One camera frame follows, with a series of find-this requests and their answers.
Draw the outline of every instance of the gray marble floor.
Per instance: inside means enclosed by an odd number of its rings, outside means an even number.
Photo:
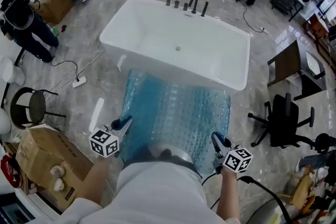
[[[81,70],[87,63],[100,55],[103,52],[103,47],[101,45],[98,47],[99,35],[125,1],[90,0],[86,5],[76,3],[61,23],[66,24],[67,29],[59,36],[60,48],[54,63],[73,60]],[[236,3],[235,0],[199,0],[198,11],[201,11],[206,1],[209,2],[208,15],[230,17],[237,21],[243,20],[245,9],[241,3]],[[312,154],[313,151],[307,145],[302,145],[300,148],[289,147],[284,150],[271,148],[268,138],[258,147],[250,148],[250,143],[262,132],[262,129],[260,124],[247,118],[247,113],[252,112],[265,116],[264,102],[272,100],[277,93],[284,95],[290,91],[295,94],[298,91],[288,81],[282,81],[270,88],[267,87],[269,79],[267,61],[277,51],[298,39],[312,54],[319,59],[321,57],[313,42],[304,35],[300,26],[294,20],[289,23],[288,17],[276,9],[271,9],[268,0],[257,0],[253,7],[248,8],[245,17],[251,25],[265,27],[267,33],[254,32],[246,23],[222,19],[251,35],[247,86],[243,91],[231,96],[228,136],[236,144],[249,148],[254,154],[254,161],[246,175],[251,175],[272,191],[280,192],[288,180],[287,173],[294,170],[298,158]],[[335,131],[333,122],[336,111],[336,98],[333,92],[336,86],[335,76],[328,65],[323,60],[322,62],[326,72],[327,90],[296,102],[300,109],[299,120],[309,116],[311,106],[315,108],[313,128],[305,125],[297,132],[297,134],[310,138],[315,138],[323,132],[333,135]],[[74,70],[64,76],[73,67],[71,63],[52,67],[30,54],[26,54],[21,66],[26,74],[25,86],[34,89],[58,89],[59,96],[51,97],[47,106],[53,112],[61,111],[67,118],[65,121],[56,117],[47,118],[46,122],[60,128],[90,159],[94,160],[95,156],[88,148],[88,128],[95,105],[100,97],[104,98],[105,102],[97,126],[110,124],[121,112],[126,80],[119,75],[118,69],[109,60],[108,55],[103,54],[80,74],[80,76],[85,75],[88,79],[84,86],[73,89],[68,83],[60,88],[73,78]],[[7,95],[8,104],[18,88],[15,85],[10,86]],[[17,130],[13,128],[12,136],[16,133]],[[109,176],[112,189],[116,186],[119,171],[120,163],[113,162]],[[220,180],[220,176],[213,177],[205,184],[209,205],[212,205],[219,196]],[[242,223],[245,223],[260,205],[270,199],[268,194],[258,187],[245,183],[239,183],[239,194]],[[106,188],[103,204],[111,199],[111,191]]]

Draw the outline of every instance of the office chair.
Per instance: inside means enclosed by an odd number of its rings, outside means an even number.
[[[260,142],[266,137],[269,133],[271,135],[270,141],[271,146],[276,147],[280,146],[285,148],[285,146],[293,145],[295,147],[300,147],[298,142],[302,141],[306,144],[309,144],[311,147],[314,146],[314,142],[304,136],[296,135],[296,129],[305,124],[309,123],[310,127],[313,127],[314,124],[314,108],[310,110],[310,117],[299,122],[299,108],[296,104],[290,101],[290,93],[286,93],[286,97],[276,95],[273,101],[273,109],[271,109],[271,103],[268,101],[265,103],[265,106],[268,109],[268,120],[261,119],[254,116],[252,113],[248,113],[249,118],[253,118],[263,125],[262,128],[265,128],[265,131],[256,142],[251,143],[252,147],[255,147],[260,144]]]

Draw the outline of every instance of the bath mat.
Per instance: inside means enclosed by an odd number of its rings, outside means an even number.
[[[142,70],[130,70],[121,120],[133,122],[120,157],[127,161],[151,144],[175,146],[191,157],[200,173],[213,171],[211,134],[227,135],[230,97],[225,91],[173,84]]]

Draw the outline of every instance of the cardboard box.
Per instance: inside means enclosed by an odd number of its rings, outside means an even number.
[[[16,153],[19,166],[30,180],[50,192],[61,209],[68,208],[93,163],[57,131],[37,128],[26,132]],[[56,179],[50,173],[55,165],[65,170],[65,187],[60,192],[54,191]]]
[[[59,24],[64,16],[72,8],[72,0],[39,0],[32,4],[33,9],[42,17],[42,19],[51,24]]]
[[[5,148],[5,151],[10,154],[15,154],[17,151],[17,148],[19,147],[19,143],[9,143],[9,142],[3,142],[3,147]],[[34,182],[32,182],[25,174],[25,172],[20,169],[20,174],[22,177],[22,184],[20,189],[26,194],[33,194],[38,191],[43,190],[42,187],[38,186]]]

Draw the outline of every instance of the white t-shirt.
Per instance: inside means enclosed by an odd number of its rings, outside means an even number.
[[[239,224],[210,210],[199,176],[172,163],[131,164],[117,183],[112,203],[101,208],[78,198],[57,224]]]

